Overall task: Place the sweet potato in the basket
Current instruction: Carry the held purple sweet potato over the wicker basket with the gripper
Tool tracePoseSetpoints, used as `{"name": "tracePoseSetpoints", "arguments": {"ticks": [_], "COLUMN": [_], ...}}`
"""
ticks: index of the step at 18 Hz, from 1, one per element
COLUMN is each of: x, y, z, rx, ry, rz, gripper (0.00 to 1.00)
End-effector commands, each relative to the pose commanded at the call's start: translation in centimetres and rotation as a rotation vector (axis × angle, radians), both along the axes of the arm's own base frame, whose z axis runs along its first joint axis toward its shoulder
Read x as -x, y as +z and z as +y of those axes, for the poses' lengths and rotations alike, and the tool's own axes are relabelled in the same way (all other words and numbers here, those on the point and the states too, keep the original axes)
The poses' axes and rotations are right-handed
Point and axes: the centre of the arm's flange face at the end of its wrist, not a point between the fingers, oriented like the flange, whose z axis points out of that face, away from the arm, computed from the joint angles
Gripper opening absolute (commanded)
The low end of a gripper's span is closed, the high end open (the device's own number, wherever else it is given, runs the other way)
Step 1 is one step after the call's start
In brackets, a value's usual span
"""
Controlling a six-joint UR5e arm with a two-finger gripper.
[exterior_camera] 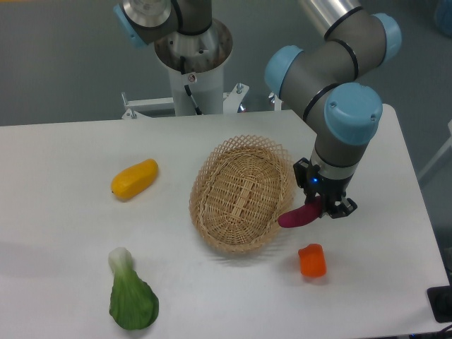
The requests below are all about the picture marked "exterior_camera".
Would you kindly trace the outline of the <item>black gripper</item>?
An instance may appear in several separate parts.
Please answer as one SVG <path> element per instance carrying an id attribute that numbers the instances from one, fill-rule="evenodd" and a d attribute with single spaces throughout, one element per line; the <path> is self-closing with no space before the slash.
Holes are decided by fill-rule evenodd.
<path id="1" fill-rule="evenodd" d="M 321 197 L 321 213 L 331 218 L 343 218 L 349 216 L 357 209 L 357 204 L 346 196 L 346 188 L 352 176 L 345 179 L 330 179 L 321 173 L 319 165 L 313 165 L 310 160 L 302 158 L 293 165 L 295 178 L 299 188 L 303 189 L 308 205 Z"/>

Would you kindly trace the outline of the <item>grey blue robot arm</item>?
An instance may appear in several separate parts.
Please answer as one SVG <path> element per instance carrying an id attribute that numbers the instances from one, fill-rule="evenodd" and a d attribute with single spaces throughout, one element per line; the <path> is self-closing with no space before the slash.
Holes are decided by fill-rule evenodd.
<path id="1" fill-rule="evenodd" d="M 311 156 L 294 165 L 306 200 L 280 216 L 285 228 L 355 211 L 346 189 L 383 112 L 378 94 L 357 79 L 392 59 L 402 42 L 392 17 L 371 15 L 358 1 L 302 1 L 301 7 L 323 46 L 311 53 L 283 47 L 264 72 L 275 96 L 316 133 Z M 224 112 L 222 69 L 232 37 L 214 19 L 210 1 L 121 1 L 114 13 L 134 45 L 154 46 L 171 76 L 177 115 Z"/>

